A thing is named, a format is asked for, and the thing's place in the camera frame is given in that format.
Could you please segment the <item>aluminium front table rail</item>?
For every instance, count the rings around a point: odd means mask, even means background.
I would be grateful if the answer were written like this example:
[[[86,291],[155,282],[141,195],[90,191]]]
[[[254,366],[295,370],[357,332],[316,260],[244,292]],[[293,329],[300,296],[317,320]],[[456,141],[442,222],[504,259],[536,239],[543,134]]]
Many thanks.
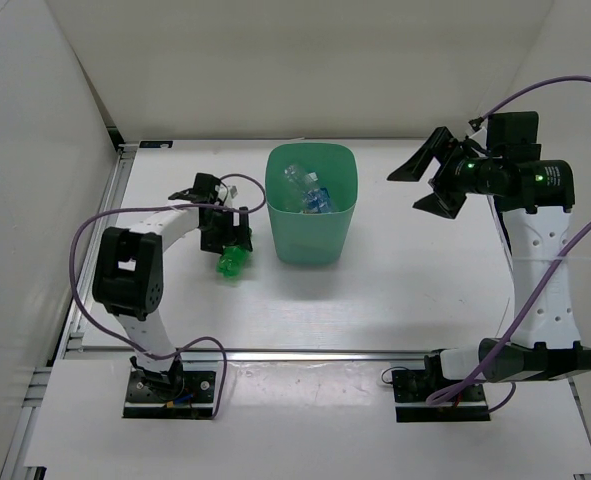
[[[63,359],[99,360],[130,357],[132,349],[83,348],[69,349]],[[280,362],[280,361],[420,361],[428,351],[391,350],[258,350],[228,349],[227,358],[233,362]]]

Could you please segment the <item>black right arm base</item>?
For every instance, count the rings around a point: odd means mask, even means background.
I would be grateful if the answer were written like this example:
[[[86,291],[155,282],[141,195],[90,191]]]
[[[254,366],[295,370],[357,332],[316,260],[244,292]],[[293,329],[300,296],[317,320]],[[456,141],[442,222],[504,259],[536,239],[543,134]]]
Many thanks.
[[[393,364],[382,371],[380,380],[384,386],[393,389],[397,423],[464,423],[490,420],[490,407],[481,384],[466,387],[443,404],[426,404],[426,399],[434,391],[457,383],[456,380],[443,377],[438,354],[425,355],[422,364]]]

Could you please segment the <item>aluminium table rail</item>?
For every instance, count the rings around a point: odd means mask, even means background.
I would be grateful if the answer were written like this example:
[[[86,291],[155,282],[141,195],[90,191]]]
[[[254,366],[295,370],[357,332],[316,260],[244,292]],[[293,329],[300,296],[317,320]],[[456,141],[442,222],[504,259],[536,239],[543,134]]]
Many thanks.
[[[63,359],[99,360],[130,357],[132,349],[83,348],[69,349]],[[258,350],[228,349],[227,358],[233,362],[280,362],[280,361],[420,361],[428,351],[391,350]]]
[[[138,146],[137,142],[122,142],[118,145],[116,160],[99,204],[101,211],[117,207],[123,199]],[[78,291],[84,299],[90,297],[90,269],[99,248],[101,230],[113,222],[112,217],[97,221],[86,232],[87,246],[81,247],[77,251],[83,260],[79,267],[81,283]],[[71,303],[67,303],[65,311],[60,317],[56,342],[47,351],[46,359],[31,371],[31,378],[22,398],[20,415],[0,473],[1,479],[43,479],[45,477],[46,468],[44,466],[27,466],[25,459],[46,394],[52,367],[57,360],[65,358],[69,351],[77,353],[82,351],[81,339],[84,328],[85,323],[82,321],[78,309]]]

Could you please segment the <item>green plastic bin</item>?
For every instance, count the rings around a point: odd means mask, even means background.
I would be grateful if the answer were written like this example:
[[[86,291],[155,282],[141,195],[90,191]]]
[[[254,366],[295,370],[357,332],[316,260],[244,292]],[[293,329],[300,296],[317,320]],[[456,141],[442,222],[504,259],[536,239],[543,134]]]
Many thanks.
[[[337,209],[330,214],[283,210],[287,193],[282,170],[300,164],[317,174]],[[358,198],[358,170],[353,152],[334,143],[291,143],[276,147],[268,157],[265,190],[278,258],[294,265],[326,265],[341,256]]]

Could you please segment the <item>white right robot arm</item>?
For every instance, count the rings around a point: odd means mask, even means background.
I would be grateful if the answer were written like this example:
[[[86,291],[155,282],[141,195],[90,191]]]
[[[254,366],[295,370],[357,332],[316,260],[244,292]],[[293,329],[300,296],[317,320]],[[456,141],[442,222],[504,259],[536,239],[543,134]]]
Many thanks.
[[[591,372],[591,347],[583,345],[575,323],[565,263],[575,203],[569,164],[542,159],[534,126],[489,125],[463,140],[439,127],[388,178],[417,182],[432,161],[439,164],[429,181],[432,192],[414,208],[453,219],[471,195],[492,200],[509,253],[516,314],[500,338],[437,353],[437,366],[424,375],[427,404],[449,401],[477,382]]]

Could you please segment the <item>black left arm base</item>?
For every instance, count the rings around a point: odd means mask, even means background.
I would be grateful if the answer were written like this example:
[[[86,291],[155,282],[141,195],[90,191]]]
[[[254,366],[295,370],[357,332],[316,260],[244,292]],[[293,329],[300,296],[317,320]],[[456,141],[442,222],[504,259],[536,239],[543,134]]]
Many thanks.
[[[130,358],[122,417],[126,419],[210,420],[215,410],[217,372],[194,370],[175,360],[166,373],[145,370]]]

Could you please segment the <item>clear bottle white blue label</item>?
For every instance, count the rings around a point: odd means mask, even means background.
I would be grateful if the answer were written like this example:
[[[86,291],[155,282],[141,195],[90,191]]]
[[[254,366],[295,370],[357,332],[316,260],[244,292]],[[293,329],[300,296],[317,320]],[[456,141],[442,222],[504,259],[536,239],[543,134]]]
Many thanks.
[[[287,193],[283,200],[283,210],[290,213],[303,213],[306,209],[305,199],[295,193]]]

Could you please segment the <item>clear unlabelled plastic bottle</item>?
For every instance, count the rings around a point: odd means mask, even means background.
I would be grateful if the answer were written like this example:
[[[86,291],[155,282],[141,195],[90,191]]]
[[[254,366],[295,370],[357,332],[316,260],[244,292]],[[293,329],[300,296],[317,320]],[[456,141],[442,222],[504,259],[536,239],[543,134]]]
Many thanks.
[[[290,164],[282,170],[284,181],[289,188],[301,196],[308,196],[319,189],[317,174],[300,164]]]

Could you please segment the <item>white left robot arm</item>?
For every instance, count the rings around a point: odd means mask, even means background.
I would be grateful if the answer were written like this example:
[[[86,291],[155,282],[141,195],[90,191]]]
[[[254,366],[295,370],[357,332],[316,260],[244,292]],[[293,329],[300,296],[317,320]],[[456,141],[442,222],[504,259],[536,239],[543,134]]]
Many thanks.
[[[135,345],[134,367],[150,378],[150,388],[163,400],[177,398],[185,386],[159,312],[164,253],[195,230],[200,249],[219,256],[216,270],[226,278],[239,276],[253,250],[246,207],[175,205],[129,228],[110,227],[102,234],[95,268],[94,300],[118,320]]]

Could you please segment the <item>aluminium left table rail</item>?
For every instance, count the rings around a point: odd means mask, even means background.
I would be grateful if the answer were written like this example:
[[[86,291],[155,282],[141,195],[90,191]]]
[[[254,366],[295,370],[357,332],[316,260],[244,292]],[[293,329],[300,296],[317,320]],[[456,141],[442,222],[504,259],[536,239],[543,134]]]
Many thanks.
[[[99,204],[101,211],[117,207],[123,199],[138,146],[137,142],[122,142],[118,145],[116,160]],[[81,283],[78,291],[84,299],[90,297],[90,269],[99,248],[101,230],[113,222],[112,217],[97,221],[86,232],[87,246],[81,247],[77,251],[83,260],[79,267]],[[45,477],[46,468],[44,466],[27,466],[25,459],[46,394],[52,367],[57,360],[65,358],[69,351],[77,353],[82,351],[81,339],[84,328],[85,323],[82,321],[78,309],[71,303],[67,303],[65,311],[60,317],[56,342],[47,351],[46,359],[31,371],[31,378],[22,398],[20,415],[0,473],[1,479],[43,479]]]

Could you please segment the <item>green soda bottle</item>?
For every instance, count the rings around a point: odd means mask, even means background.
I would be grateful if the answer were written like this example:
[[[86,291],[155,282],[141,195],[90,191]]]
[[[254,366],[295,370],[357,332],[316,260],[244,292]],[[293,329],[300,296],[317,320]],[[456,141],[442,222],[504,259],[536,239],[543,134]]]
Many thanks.
[[[250,251],[242,246],[226,246],[223,249],[216,271],[225,278],[236,278],[241,275]]]

